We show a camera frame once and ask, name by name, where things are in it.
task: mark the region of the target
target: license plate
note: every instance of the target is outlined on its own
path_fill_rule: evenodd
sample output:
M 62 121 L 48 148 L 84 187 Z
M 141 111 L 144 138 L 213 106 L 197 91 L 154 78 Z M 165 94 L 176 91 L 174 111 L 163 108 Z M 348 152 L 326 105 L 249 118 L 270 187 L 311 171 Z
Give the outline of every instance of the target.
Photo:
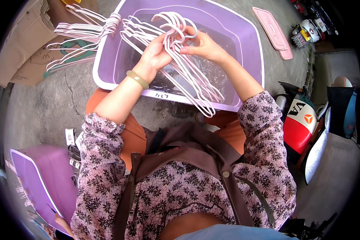
M 308 36 L 307 32 L 306 32 L 304 29 L 302 29 L 302 30 L 300 31 L 300 33 L 301 33 L 301 35 L 304 37 L 304 39 L 305 39 L 306 41 L 311 40 L 311 38 Z

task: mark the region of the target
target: apron button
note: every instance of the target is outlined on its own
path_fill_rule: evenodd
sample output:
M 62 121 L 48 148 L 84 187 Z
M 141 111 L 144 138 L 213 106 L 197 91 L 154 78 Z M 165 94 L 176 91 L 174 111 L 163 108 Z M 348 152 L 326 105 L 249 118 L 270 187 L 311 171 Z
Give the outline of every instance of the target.
M 223 172 L 223 177 L 229 177 L 229 172 L 228 172 L 228 171 L 224 171 L 224 172 Z

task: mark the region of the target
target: pant leg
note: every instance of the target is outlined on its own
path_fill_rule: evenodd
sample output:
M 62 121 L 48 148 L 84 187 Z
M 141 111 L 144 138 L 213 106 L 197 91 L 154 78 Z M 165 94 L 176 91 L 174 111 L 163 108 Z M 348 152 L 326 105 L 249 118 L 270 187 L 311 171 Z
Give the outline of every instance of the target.
M 220 129 L 215 131 L 215 134 L 229 143 L 239 154 L 244 154 L 246 136 L 240 126 L 237 113 L 218 111 L 212 118 L 204 118 L 204 121 L 219 127 Z
M 86 114 L 92 113 L 96 106 L 104 99 L 110 91 L 101 88 L 96 89 L 92 97 L 87 102 Z M 136 121 L 130 113 L 124 122 L 125 130 L 121 133 L 124 139 L 124 145 L 121 149 L 120 158 L 125 162 L 128 170 L 132 168 L 131 153 L 139 152 L 144 156 L 147 147 L 147 138 L 144 128 Z

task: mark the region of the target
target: purple storage bin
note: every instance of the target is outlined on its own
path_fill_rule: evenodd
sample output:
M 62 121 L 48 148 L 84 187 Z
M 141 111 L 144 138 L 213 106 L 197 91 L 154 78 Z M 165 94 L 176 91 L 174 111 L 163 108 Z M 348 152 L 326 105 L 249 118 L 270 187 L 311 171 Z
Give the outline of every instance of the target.
M 76 209 L 77 189 L 71 176 L 73 167 L 69 164 L 65 147 L 38 145 L 27 149 L 10 150 L 21 186 L 33 200 L 33 208 L 49 225 L 67 234 L 55 222 L 53 208 L 68 224 Z
M 200 31 L 207 32 L 264 87 L 263 51 L 259 33 L 253 23 L 227 7 L 209 0 L 183 0 L 180 2 L 175 0 L 155 2 L 151 0 L 122 0 L 115 13 L 119 13 L 122 18 L 133 15 L 142 22 L 160 26 L 164 23 L 163 19 L 154 23 L 150 20 L 153 15 L 163 11 L 178 12 L 183 17 L 191 19 Z M 125 73 L 134 67 L 141 56 L 121 39 L 121 30 L 123 30 L 122 26 L 119 26 L 114 36 L 104 36 L 99 44 L 93 67 L 93 78 L 102 89 L 113 90 L 116 88 L 125 78 Z M 221 68 L 199 57 L 194 59 L 211 83 L 220 89 L 225 96 L 223 103 L 212 103 L 213 107 L 237 112 L 242 102 Z M 166 66 L 164 70 L 169 73 L 172 72 L 170 66 Z M 190 86 L 182 77 L 173 77 L 181 82 L 183 87 L 189 89 Z M 142 92 L 142 95 L 192 104 L 160 73 L 150 84 L 150 88 Z

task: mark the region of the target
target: rolled-up sleeve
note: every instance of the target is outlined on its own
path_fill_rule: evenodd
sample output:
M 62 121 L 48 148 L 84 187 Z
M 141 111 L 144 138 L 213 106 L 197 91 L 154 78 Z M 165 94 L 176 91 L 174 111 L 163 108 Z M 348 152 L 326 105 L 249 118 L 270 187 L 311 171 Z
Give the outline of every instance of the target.
M 246 135 L 245 162 L 236 164 L 234 172 L 258 187 L 276 219 L 273 225 L 268 225 L 261 202 L 248 185 L 241 183 L 257 227 L 279 229 L 296 206 L 296 184 L 287 166 L 281 116 L 279 107 L 267 91 L 249 98 L 238 111 Z
M 76 239 L 111 239 L 113 221 L 125 189 L 125 163 L 120 159 L 124 124 L 91 113 L 82 126 L 81 169 L 71 228 Z

